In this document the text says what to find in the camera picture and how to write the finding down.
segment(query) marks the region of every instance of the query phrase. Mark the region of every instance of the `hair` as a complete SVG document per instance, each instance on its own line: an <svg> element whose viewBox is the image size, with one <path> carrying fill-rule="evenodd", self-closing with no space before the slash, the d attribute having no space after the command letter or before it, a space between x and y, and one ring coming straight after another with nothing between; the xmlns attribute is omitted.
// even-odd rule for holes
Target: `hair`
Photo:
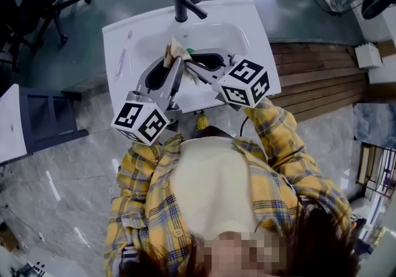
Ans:
<svg viewBox="0 0 396 277"><path fill-rule="evenodd" d="M288 234L292 259L282 276L355 277L358 257L353 253L355 240L342 229L341 218L326 211L319 202L308 200L297 208L295 226ZM192 236L189 258L178 277L207 277L208 269L197 262L199 240ZM139 262L126 262L120 277L169 277L167 256L149 247L138 250Z"/></svg>

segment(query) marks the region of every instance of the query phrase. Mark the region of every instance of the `sink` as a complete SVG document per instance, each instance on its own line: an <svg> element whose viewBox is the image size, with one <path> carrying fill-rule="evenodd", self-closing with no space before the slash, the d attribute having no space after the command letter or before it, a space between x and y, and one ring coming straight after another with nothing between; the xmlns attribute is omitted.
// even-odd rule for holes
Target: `sink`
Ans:
<svg viewBox="0 0 396 277"><path fill-rule="evenodd" d="M167 7L103 28L106 72L114 112L128 92L135 90L143 71L164 54L172 36L185 48L224 48L265 66L271 83L267 94L280 93L272 51L253 0L205 1L199 5L208 13L204 20L189 11L187 21L179 23L174 19L174 8ZM121 74L116 78L124 48L126 56ZM217 92L209 84L199 82L196 85L189 77L183 77L174 100L183 113L189 113L223 105L216 96Z"/></svg>

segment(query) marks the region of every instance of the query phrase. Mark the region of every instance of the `wooden deck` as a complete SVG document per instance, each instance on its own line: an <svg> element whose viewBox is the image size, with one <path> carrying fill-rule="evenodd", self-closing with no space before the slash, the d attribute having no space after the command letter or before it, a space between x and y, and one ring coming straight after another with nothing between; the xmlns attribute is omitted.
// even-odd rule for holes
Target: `wooden deck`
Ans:
<svg viewBox="0 0 396 277"><path fill-rule="evenodd" d="M351 46L272 44L282 92L272 102L310 119L362 100L368 90Z"/></svg>

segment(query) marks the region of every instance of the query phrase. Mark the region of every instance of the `yellow plaid shirt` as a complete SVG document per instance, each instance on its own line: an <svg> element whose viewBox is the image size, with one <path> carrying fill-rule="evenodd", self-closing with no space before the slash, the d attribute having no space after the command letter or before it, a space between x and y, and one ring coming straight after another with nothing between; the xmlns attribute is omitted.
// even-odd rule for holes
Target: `yellow plaid shirt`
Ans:
<svg viewBox="0 0 396 277"><path fill-rule="evenodd" d="M245 113L254 123L268 161L254 142L237 137L234 145L246 155L251 197L257 221L280 234L292 228L300 196L310 197L343 217L350 227L350 206L341 190L318 170L305 153L296 134L293 115L275 107L268 99ZM107 277L116 276L124 258L136 259L136 249L148 244L168 252L168 264L176 274L188 256L189 228L174 197L170 180L180 157L181 135L163 146L134 143L125 155L117 181L121 196L112 202L106 239Z"/></svg>

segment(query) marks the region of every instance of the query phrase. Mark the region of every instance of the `faucet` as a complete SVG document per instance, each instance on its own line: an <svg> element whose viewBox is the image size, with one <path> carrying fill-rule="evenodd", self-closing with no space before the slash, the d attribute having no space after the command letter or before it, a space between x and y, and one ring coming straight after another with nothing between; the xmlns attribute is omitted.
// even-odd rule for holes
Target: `faucet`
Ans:
<svg viewBox="0 0 396 277"><path fill-rule="evenodd" d="M208 16L206 11L202 10L197 3L200 3L201 0L173 0L174 2L174 13L176 21L183 23L187 20L187 9L193 11L198 18L203 20Z"/></svg>

